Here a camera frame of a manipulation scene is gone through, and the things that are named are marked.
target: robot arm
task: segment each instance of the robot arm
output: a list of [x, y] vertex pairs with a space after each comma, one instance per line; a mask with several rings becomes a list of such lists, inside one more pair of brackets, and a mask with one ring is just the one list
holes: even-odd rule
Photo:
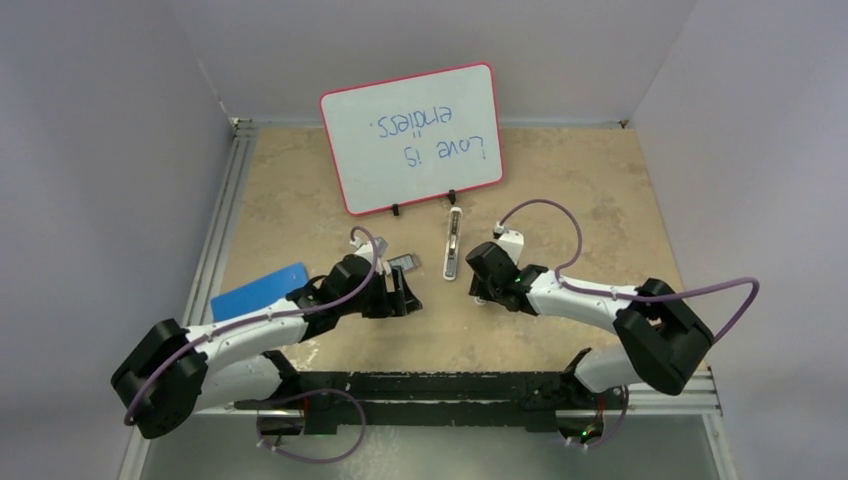
[[[386, 244], [382, 239], [376, 244], [379, 259]], [[336, 263], [320, 286], [315, 286], [319, 279], [313, 279], [266, 308], [224, 322], [188, 328], [181, 328], [173, 319], [159, 322], [114, 373], [112, 387], [127, 407], [141, 392], [133, 419], [145, 438], [172, 431], [199, 410], [241, 400], [265, 400], [288, 387], [288, 380], [296, 379], [293, 367], [277, 348], [332, 330], [344, 315], [385, 318], [422, 308], [409, 290], [403, 271], [389, 269], [378, 260], [375, 274], [358, 294], [333, 308], [315, 311], [314, 307], [353, 292], [368, 275], [373, 258], [371, 244], [362, 244], [354, 254]], [[386, 285], [389, 275], [394, 283], [391, 292]], [[312, 312], [277, 315], [303, 309]], [[256, 321], [231, 328], [246, 319]], [[143, 390], [160, 365], [192, 343], [196, 346]]]
[[472, 250], [466, 257], [474, 271], [469, 294], [510, 311], [570, 318], [616, 334], [620, 344], [583, 351], [567, 369], [569, 380], [589, 392], [639, 382], [669, 395], [683, 390], [715, 343], [710, 330], [682, 301], [646, 304], [616, 298], [673, 293], [665, 282], [649, 279], [641, 286], [610, 286], [566, 279], [578, 287], [609, 291], [612, 298], [576, 293], [546, 267], [519, 270], [523, 244], [519, 232], [507, 231], [496, 242]]

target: beige tabletop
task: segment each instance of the beige tabletop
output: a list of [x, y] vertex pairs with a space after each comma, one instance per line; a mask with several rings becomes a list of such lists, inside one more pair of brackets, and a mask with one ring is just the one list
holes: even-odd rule
[[[464, 216], [460, 258], [491, 238], [511, 207], [544, 197], [571, 209], [583, 227], [580, 261], [567, 274], [609, 284], [680, 281], [636, 134], [616, 129], [504, 129], [505, 176], [498, 185], [459, 194]], [[353, 217], [343, 206], [322, 129], [263, 129], [248, 178], [221, 291], [302, 261], [328, 273], [351, 253], [347, 235], [363, 225], [389, 243], [386, 258], [415, 253], [408, 274], [423, 310], [401, 318], [342, 318], [335, 330], [283, 349], [304, 370], [559, 370], [577, 352], [616, 338], [565, 318], [478, 306], [468, 296], [472, 273], [442, 278], [450, 203], [433, 200]], [[508, 226], [525, 235], [522, 264], [553, 268], [574, 251], [568, 219], [546, 205], [517, 213]]]

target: red whiteboard frame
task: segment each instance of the red whiteboard frame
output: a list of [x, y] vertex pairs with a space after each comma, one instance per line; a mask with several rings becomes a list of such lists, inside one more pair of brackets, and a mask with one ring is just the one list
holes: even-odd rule
[[[483, 65], [483, 66], [485, 66], [486, 68], [489, 69], [489, 74], [491, 75], [491, 78], [492, 78], [492, 102], [494, 102], [494, 104], [495, 104], [495, 126], [498, 130], [498, 150], [500, 151], [501, 150], [501, 123], [500, 123], [500, 115], [498, 114], [498, 94], [497, 94], [497, 91], [495, 90], [495, 70], [487, 62], [469, 63], [467, 65], [460, 65], [458, 67], [441, 68], [439, 70], [433, 70], [433, 71], [430, 71], [430, 72], [416, 73], [416, 74], [413, 74], [413, 75], [405, 75], [405, 76], [402, 76], [402, 77], [390, 78], [388, 80], [380, 80], [378, 82], [363, 83], [361, 85], [355, 85], [355, 86], [352, 86], [352, 87], [345, 87], [345, 88], [339, 88], [339, 89], [336, 89], [336, 90], [330, 90], [329, 92], [324, 92], [321, 95], [321, 98], [318, 100], [318, 108], [321, 110], [321, 122], [324, 124], [324, 133], [327, 135], [327, 142], [330, 144], [330, 153], [333, 156], [333, 166], [336, 169], [336, 178], [339, 180], [339, 189], [342, 191], [342, 201], [344, 202], [345, 210], [347, 210], [347, 213], [349, 213], [349, 214], [351, 214], [355, 217], [359, 217], [359, 216], [362, 216], [362, 215], [368, 215], [370, 213], [377, 213], [377, 212], [383, 212], [383, 211], [386, 211], [386, 210], [391, 210], [392, 206], [388, 205], [388, 206], [385, 206], [385, 207], [375, 208], [374, 210], [368, 210], [368, 211], [359, 212], [359, 213], [353, 213], [353, 212], [350, 211], [350, 208], [347, 205], [347, 198], [345, 197], [345, 193], [344, 193], [344, 186], [342, 185], [342, 177], [339, 174], [339, 164], [338, 164], [338, 162], [336, 162], [336, 151], [333, 149], [333, 141], [330, 139], [330, 131], [327, 129], [327, 118], [324, 116], [324, 107], [323, 107], [324, 97], [326, 97], [327, 95], [332, 95], [334, 93], [347, 92], [347, 91], [350, 91], [350, 90], [357, 90], [357, 89], [365, 88], [365, 87], [373, 87], [375, 85], [382, 85], [382, 84], [385, 84], [385, 83], [392, 83], [392, 82], [397, 82], [397, 81], [400, 81], [400, 80], [407, 80], [407, 79], [410, 79], [410, 78], [426, 77], [428, 75], [434, 75], [434, 74], [437, 74], [437, 73], [450, 72], [452, 70], [461, 70], [463, 68], [469, 68], [469, 67], [478, 67], [478, 66], [481, 66], [481, 65]], [[503, 180], [504, 160], [503, 160], [503, 152], [501, 151], [500, 153], [501, 153], [501, 155], [500, 155], [500, 157], [501, 157], [501, 176], [497, 180], [492, 181], [492, 182], [488, 182], [488, 183], [481, 183], [480, 185], [473, 185], [471, 187], [461, 188], [459, 190], [456, 190], [456, 192], [457, 193], [467, 192], [467, 191], [473, 190], [475, 188], [488, 187], [489, 185], [494, 185], [496, 183], [499, 183], [501, 180]], [[430, 195], [429, 197], [422, 197], [422, 198], [419, 198], [419, 199], [416, 199], [416, 200], [409, 200], [407, 202], [398, 203], [397, 205], [399, 205], [399, 206], [411, 205], [413, 203], [419, 203], [419, 202], [424, 202], [424, 201], [427, 201], [427, 200], [432, 200], [434, 198], [443, 197], [447, 194], [448, 194], [448, 192], [437, 193], [435, 195]]]

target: blue sponge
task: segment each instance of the blue sponge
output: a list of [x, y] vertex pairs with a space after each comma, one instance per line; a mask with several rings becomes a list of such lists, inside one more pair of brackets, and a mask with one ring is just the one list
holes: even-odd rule
[[292, 290], [306, 285], [308, 280], [303, 263], [289, 265], [213, 298], [210, 302], [212, 318], [220, 322], [267, 307]]

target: white wall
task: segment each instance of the white wall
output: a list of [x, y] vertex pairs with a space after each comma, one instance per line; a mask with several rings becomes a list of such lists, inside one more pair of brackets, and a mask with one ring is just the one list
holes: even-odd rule
[[[848, 3], [700, 0], [633, 124], [686, 286], [760, 298], [710, 355], [743, 479], [848, 472]], [[739, 296], [695, 300], [719, 326]]]
[[0, 478], [115, 478], [109, 386], [185, 304], [228, 124], [162, 0], [0, 6]]
[[495, 69], [507, 122], [629, 118], [695, 0], [174, 0], [231, 115], [319, 122], [338, 87]]

